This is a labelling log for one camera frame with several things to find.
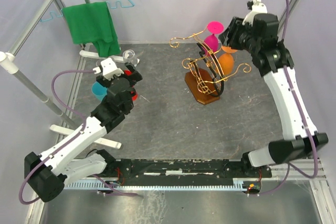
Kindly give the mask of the red plastic wine glass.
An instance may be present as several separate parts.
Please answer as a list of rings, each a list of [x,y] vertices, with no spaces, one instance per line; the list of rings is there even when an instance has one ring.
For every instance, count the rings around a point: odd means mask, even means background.
[[[130,76],[132,74],[132,72],[130,70],[124,70],[124,73],[127,76]],[[134,89],[133,86],[131,88],[132,88],[132,90],[131,90],[132,101],[135,101],[138,98],[138,94],[137,94],[137,92],[136,92],[136,90]]]

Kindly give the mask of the orange plastic wine glass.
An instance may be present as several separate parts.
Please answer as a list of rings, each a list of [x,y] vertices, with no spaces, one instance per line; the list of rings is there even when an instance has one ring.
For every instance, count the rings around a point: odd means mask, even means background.
[[[236,53],[237,50],[228,46],[221,46],[221,49],[224,53],[220,55],[218,62],[222,68],[223,74],[229,75],[232,73],[234,68],[234,58],[232,54]]]

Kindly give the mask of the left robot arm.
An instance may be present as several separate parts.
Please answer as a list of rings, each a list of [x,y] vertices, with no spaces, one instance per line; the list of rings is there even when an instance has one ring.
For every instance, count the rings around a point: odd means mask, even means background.
[[[131,63],[125,63],[129,73],[118,68],[111,59],[101,62],[91,72],[96,80],[107,88],[101,103],[82,119],[82,124],[61,142],[37,155],[29,153],[24,159],[24,181],[19,189],[19,201],[23,199],[25,185],[29,185],[43,202],[56,198],[68,184],[86,176],[112,176],[116,171],[113,157],[106,151],[96,152],[88,158],[74,161],[95,140],[117,127],[134,107],[134,85],[142,80],[141,74]]]

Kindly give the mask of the pink plastic wine glass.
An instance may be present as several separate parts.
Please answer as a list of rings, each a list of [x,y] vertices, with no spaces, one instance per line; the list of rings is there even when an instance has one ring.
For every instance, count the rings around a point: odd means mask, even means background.
[[[210,33],[210,35],[204,39],[204,43],[213,52],[216,52],[218,50],[218,38],[216,36],[224,31],[224,26],[218,21],[212,21],[208,23],[206,29]]]

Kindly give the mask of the clear wine glass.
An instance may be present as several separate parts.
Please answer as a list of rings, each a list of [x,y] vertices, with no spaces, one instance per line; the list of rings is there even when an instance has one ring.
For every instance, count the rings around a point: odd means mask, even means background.
[[[102,70],[102,59],[100,59],[100,60],[98,60],[97,62],[96,62],[96,66],[97,66],[97,68],[99,68],[100,70]]]

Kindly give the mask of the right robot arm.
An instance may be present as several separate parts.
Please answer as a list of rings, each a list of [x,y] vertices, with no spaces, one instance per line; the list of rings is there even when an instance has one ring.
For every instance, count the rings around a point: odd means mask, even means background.
[[[224,46],[250,53],[273,96],[281,120],[281,140],[243,155],[246,161],[240,164],[240,171],[246,177],[253,177],[261,166],[315,156],[329,141],[326,133],[318,132],[304,106],[291,54],[277,36],[278,26],[278,17],[274,14],[257,14],[251,24],[233,17],[219,36]]]

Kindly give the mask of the blue plastic wine glass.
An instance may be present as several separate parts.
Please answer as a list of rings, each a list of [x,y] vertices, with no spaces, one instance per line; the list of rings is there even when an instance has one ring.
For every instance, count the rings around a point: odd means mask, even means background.
[[[107,95],[107,88],[103,87],[100,83],[95,82],[92,87],[91,91],[93,95],[99,100],[102,101],[103,98]]]

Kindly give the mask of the small clear glass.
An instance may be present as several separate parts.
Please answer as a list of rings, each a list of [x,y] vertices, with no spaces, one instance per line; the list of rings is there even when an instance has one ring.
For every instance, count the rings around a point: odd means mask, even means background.
[[[131,63],[135,67],[139,64],[140,59],[137,57],[135,52],[131,49],[125,50],[122,55],[124,63]]]

